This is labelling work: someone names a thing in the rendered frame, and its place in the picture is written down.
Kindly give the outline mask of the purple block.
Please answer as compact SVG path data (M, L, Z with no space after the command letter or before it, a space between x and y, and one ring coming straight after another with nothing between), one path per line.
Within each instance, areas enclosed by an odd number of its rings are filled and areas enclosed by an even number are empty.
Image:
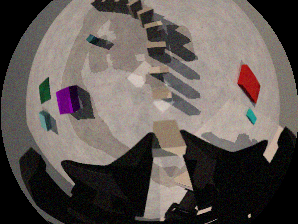
M59 103L60 115L64 113L77 112L80 109L80 103L78 103L77 85L71 85L71 87L65 87L56 92L57 103Z

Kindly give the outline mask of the red flat block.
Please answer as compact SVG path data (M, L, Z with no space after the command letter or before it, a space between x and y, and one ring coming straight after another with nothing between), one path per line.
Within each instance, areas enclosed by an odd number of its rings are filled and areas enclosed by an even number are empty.
M243 92L249 96L249 99L253 101L253 103L257 104L258 96L259 96L259 85L257 79L251 72L251 69L247 67L247 64L241 65L241 73L239 73L238 85L243 89Z

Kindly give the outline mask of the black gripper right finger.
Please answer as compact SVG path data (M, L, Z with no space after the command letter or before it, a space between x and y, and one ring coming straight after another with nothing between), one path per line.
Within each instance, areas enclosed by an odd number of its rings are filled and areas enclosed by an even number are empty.
M267 141L261 140L258 144L250 145L241 151L225 151L206 140L198 139L196 135L180 129L186 144L185 167L188 168L190 183L196 197L198 210L212 206L214 198L226 188L227 184L237 175L239 169L257 160L267 148Z

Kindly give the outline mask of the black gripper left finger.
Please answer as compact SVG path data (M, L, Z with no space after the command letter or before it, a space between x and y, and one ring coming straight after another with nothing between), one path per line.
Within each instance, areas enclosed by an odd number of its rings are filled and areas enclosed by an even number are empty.
M74 184L114 194L132 209L136 217L144 217L153 165L152 140L153 133L146 133L144 139L138 141L129 152L125 152L124 156L118 157L108 165L63 160L61 167Z

